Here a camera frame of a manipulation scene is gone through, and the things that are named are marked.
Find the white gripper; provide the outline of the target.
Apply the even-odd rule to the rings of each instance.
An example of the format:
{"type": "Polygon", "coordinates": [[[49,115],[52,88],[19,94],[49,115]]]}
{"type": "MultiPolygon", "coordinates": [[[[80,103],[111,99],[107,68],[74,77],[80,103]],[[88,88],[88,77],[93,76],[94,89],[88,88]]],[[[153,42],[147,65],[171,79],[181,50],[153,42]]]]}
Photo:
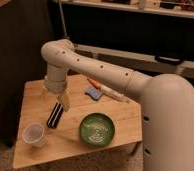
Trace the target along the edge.
{"type": "Polygon", "coordinates": [[[69,96],[64,92],[67,88],[67,67],[57,67],[52,64],[47,65],[47,73],[44,77],[44,86],[40,93],[40,98],[44,98],[48,90],[58,96],[59,103],[63,110],[67,112],[70,109],[69,96]]]}

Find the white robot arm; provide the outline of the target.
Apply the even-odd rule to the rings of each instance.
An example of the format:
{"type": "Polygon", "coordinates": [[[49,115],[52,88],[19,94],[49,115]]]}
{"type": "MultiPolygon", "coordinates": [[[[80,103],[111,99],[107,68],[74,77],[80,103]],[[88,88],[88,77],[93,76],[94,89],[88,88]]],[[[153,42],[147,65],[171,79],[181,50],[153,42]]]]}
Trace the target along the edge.
{"type": "Polygon", "coordinates": [[[67,72],[95,79],[141,105],[143,170],[194,171],[194,87],[176,74],[155,77],[87,58],[67,39],[41,47],[46,89],[62,95],[67,72]]]}

